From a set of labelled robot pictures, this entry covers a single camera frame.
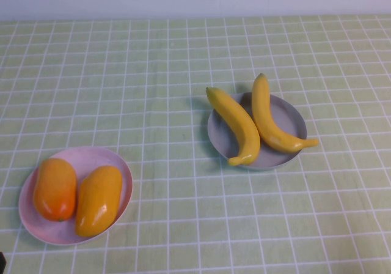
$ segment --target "plate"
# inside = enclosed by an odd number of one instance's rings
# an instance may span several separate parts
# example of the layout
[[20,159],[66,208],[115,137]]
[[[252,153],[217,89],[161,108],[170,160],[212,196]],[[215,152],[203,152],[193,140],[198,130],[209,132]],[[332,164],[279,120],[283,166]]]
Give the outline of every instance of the plate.
[[[235,94],[232,97],[252,118],[251,92]],[[270,95],[270,102],[272,116],[277,126],[291,135],[307,139],[307,127],[299,111],[287,101],[274,95]],[[239,145],[236,137],[215,109],[208,119],[208,136],[214,148],[224,158],[237,156]],[[240,167],[261,171],[276,169],[291,161],[299,153],[300,151],[293,154],[278,152],[261,140],[261,150],[258,158],[251,165],[240,165]]]
[[[125,161],[119,155],[104,147],[70,148],[51,156],[51,158],[61,158],[72,165],[78,178],[78,188],[83,179],[97,167],[113,165],[121,171],[122,191],[119,211],[113,222],[115,224],[126,210],[133,189],[132,175]],[[34,237],[53,245],[75,245],[90,241],[107,231],[105,230],[93,237],[80,237],[75,233],[75,216],[63,222],[44,219],[35,209],[32,201],[37,177],[38,168],[26,179],[19,197],[20,219],[24,227]]]

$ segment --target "grid pattern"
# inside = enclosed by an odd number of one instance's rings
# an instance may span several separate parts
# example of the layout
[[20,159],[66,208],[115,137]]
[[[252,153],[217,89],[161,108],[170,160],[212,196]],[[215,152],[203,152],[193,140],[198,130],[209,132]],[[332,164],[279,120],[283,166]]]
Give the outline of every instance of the grid pattern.
[[[271,92],[320,145],[276,171],[227,166],[205,88]],[[0,23],[6,273],[391,273],[391,15]],[[18,197],[74,146],[118,152],[128,210],[80,246],[37,241]]]

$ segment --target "yellow banana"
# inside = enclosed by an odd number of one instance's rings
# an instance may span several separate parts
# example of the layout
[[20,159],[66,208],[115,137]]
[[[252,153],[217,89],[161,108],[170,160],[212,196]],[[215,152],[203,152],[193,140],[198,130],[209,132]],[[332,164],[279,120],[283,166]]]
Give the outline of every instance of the yellow banana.
[[229,158],[228,164],[250,165],[257,159],[261,148],[261,139],[250,115],[231,96],[217,87],[207,87],[206,95],[213,108],[234,132],[239,143],[238,156]]
[[295,153],[305,147],[319,144],[317,139],[301,139],[282,131],[274,122],[270,109],[268,79],[259,74],[252,86],[252,115],[261,139],[280,152]]

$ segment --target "yellow mango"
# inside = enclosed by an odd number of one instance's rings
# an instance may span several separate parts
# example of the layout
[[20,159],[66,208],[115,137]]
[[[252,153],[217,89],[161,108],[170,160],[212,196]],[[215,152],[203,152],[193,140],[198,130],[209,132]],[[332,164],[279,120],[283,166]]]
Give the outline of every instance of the yellow mango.
[[76,211],[76,234],[89,237],[105,231],[117,216],[122,189],[122,175],[114,166],[92,171],[79,189]]

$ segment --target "plate rim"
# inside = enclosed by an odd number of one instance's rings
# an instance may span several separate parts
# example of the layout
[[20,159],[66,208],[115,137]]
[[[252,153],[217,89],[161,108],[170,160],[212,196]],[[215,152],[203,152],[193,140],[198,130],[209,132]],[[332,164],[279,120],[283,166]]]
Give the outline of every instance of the plate rim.
[[[236,99],[237,98],[240,98],[244,95],[249,95],[249,94],[252,94],[251,92],[239,92],[239,93],[236,93],[236,94],[232,94],[230,95],[231,98],[233,98],[235,101],[237,101]],[[277,101],[281,101],[285,104],[288,104],[290,105],[292,108],[294,108],[297,113],[300,115],[300,120],[303,122],[303,126],[304,126],[304,129],[303,129],[303,132],[305,134],[305,138],[303,139],[307,139],[307,125],[305,124],[305,120],[303,118],[303,116],[301,115],[301,113],[299,112],[299,110],[297,110],[291,103],[289,103],[288,101],[284,100],[283,98],[280,98],[276,95],[270,95],[270,97],[272,97],[274,100],[277,100]],[[216,148],[216,146],[214,145],[214,142],[212,141],[211,139],[211,126],[212,126],[212,120],[213,120],[213,116],[217,115],[217,111],[213,108],[212,111],[210,112],[210,115],[209,115],[209,118],[208,118],[208,137],[209,137],[209,140],[210,142],[212,143],[212,146],[215,148],[215,150],[219,153],[219,155],[223,158],[225,158],[226,160],[228,159],[228,157],[226,157],[224,154],[220,153],[220,151]],[[254,166],[250,166],[250,165],[238,165],[238,167],[240,168],[244,168],[244,169],[248,169],[248,170],[253,170],[253,171],[270,171],[270,170],[273,170],[273,169],[277,169],[277,168],[280,168],[282,166],[285,166],[286,164],[288,164],[290,161],[292,161],[293,159],[295,159],[300,153],[301,153],[302,150],[299,150],[298,152],[295,153],[295,155],[289,159],[288,161],[285,161],[281,164],[278,164],[278,165],[275,165],[275,166],[270,166],[270,167],[263,167],[263,168],[259,168],[259,167],[254,167]]]
[[97,234],[97,235],[94,235],[86,240],[82,240],[80,242],[73,242],[73,243],[55,243],[55,242],[49,242],[47,240],[44,240],[44,239],[41,239],[40,237],[36,236],[35,234],[33,234],[29,228],[26,226],[26,223],[25,223],[25,219],[24,219],[24,216],[23,214],[21,214],[21,199],[23,197],[23,191],[26,191],[27,190],[27,183],[29,180],[31,180],[32,176],[35,174],[36,170],[39,168],[39,166],[36,166],[33,171],[30,173],[30,175],[26,178],[26,180],[24,181],[23,183],[23,186],[21,187],[21,190],[20,190],[20,194],[19,194],[19,198],[18,198],[18,214],[19,214],[19,218],[20,218],[20,221],[21,223],[23,224],[23,227],[25,228],[25,230],[28,231],[28,233],[30,233],[32,236],[34,236],[36,239],[40,240],[41,242],[43,243],[47,243],[47,244],[50,244],[50,245],[55,245],[55,246],[75,246],[75,245],[80,245],[80,244],[83,244],[83,243],[87,243],[87,242],[91,242],[93,241],[94,239],[98,238],[99,236],[101,236],[102,234],[104,234],[105,232],[107,232],[110,228],[113,227],[113,225],[116,224],[116,222],[121,218],[121,216],[125,213],[125,211],[127,210],[128,206],[129,206],[129,203],[130,201],[132,200],[132,195],[133,195],[133,186],[134,186],[134,183],[133,183],[133,175],[132,175],[132,172],[130,170],[130,167],[129,165],[126,163],[126,161],[118,154],[118,153],[115,153],[113,152],[111,149],[108,149],[106,147],[94,147],[94,146],[81,146],[81,147],[68,147],[66,149],[62,149],[60,150],[59,152],[51,155],[50,157],[48,158],[55,158],[56,155],[58,155],[59,153],[62,153],[62,152],[65,152],[67,150],[76,150],[76,149],[93,149],[93,150],[103,150],[105,152],[109,152],[110,154],[114,154],[116,157],[119,158],[119,160],[121,162],[123,162],[123,164],[125,164],[125,167],[126,167],[126,170],[129,172],[129,175],[130,175],[130,183],[131,183],[131,188],[130,188],[130,197],[129,197],[129,201],[126,202],[126,205],[125,205],[125,208],[123,210],[123,212],[118,216],[118,219],[115,220],[108,228],[106,228],[104,231],[102,231],[101,233]]

